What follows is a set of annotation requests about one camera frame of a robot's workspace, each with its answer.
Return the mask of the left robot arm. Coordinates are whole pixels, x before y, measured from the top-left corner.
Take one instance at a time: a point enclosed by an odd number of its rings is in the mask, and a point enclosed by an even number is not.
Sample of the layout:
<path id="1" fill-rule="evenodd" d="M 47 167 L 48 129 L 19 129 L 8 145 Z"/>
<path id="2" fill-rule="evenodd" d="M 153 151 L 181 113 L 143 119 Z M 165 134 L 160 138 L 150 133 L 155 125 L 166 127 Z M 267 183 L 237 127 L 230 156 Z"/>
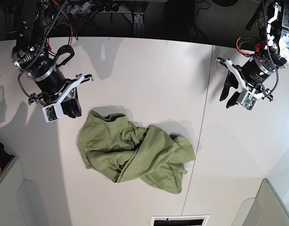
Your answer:
<path id="1" fill-rule="evenodd" d="M 273 1 L 268 7 L 265 3 L 261 1 L 246 26 L 250 29 L 257 24 L 259 37 L 239 37 L 236 41 L 237 51 L 248 61 L 240 66 L 230 59 L 216 59 L 228 70 L 220 96 L 220 101 L 228 100 L 227 108 L 241 105 L 251 111 L 260 99 L 272 101 L 275 88 L 265 88 L 264 82 L 289 66 L 289 0 Z"/>

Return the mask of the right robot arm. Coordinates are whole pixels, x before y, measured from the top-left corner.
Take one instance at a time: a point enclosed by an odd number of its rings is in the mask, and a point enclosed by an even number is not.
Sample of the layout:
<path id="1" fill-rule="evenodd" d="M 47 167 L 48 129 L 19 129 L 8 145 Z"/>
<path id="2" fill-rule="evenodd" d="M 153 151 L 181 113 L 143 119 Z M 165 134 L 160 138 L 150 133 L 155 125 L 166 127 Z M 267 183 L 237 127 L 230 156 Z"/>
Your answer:
<path id="1" fill-rule="evenodd" d="M 12 61 L 20 71 L 17 82 L 28 98 L 28 104 L 42 107 L 46 122 L 65 116 L 81 116 L 77 87 L 92 79 L 91 74 L 78 74 L 74 79 L 64 77 L 60 67 L 75 55 L 71 44 L 61 46 L 56 53 L 49 46 L 49 34 L 57 27 L 62 4 L 54 0 L 24 0 L 19 3 L 16 45 Z"/>

